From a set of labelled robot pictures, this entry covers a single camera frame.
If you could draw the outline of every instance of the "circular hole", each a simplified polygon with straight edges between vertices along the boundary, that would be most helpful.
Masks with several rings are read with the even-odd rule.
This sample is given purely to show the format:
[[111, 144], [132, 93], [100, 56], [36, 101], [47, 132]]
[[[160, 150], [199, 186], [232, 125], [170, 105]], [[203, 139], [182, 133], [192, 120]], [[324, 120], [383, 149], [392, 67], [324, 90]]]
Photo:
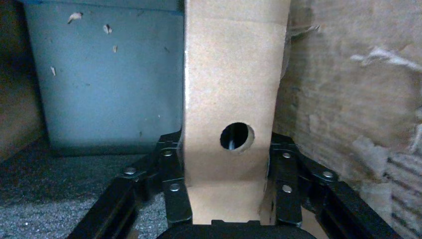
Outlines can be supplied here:
[[245, 123], [236, 122], [223, 130], [220, 143], [227, 150], [242, 152], [252, 145], [253, 139], [253, 129]]

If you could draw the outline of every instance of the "cardboard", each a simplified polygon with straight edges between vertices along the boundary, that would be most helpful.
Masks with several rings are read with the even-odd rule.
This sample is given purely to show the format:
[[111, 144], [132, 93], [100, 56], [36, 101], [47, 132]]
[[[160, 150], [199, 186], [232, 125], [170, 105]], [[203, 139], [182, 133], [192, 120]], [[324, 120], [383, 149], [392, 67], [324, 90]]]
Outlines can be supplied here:
[[[392, 225], [405, 238], [422, 233], [413, 183], [421, 170], [398, 165], [394, 156], [387, 162], [382, 148], [413, 154], [415, 142], [422, 145], [422, 127], [415, 130], [422, 119], [421, 9], [400, 0], [292, 1], [292, 28], [317, 30], [292, 38], [274, 120], [275, 132], [292, 136], [303, 154], [347, 182], [377, 183], [387, 171]], [[420, 153], [403, 158], [422, 161]], [[378, 188], [360, 192], [370, 195], [370, 205], [388, 193]]]
[[18, 2], [1, 3], [0, 162], [44, 133], [25, 24]]
[[[290, 0], [188, 0], [184, 159], [195, 224], [259, 219]], [[228, 151], [222, 131], [251, 127]]]

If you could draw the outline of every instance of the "corrugated cardboard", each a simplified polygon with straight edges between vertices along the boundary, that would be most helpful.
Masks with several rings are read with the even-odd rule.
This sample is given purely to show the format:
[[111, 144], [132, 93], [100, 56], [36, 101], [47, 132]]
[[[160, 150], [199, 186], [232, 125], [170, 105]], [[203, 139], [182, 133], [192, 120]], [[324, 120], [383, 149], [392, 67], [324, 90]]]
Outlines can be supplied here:
[[[188, 0], [184, 158], [194, 223], [259, 220], [290, 0]], [[220, 144], [243, 122], [243, 152]]]
[[395, 157], [387, 163], [378, 146], [413, 153], [421, 137], [415, 134], [421, 122], [415, 116], [421, 106], [421, 12], [420, 0], [292, 1], [292, 27], [319, 28], [292, 39], [274, 122], [275, 132], [292, 136], [302, 153], [345, 180], [376, 183], [394, 164], [400, 174], [387, 170], [392, 225], [406, 238], [422, 235], [415, 226], [421, 225], [421, 191], [412, 183], [421, 171], [397, 166]]

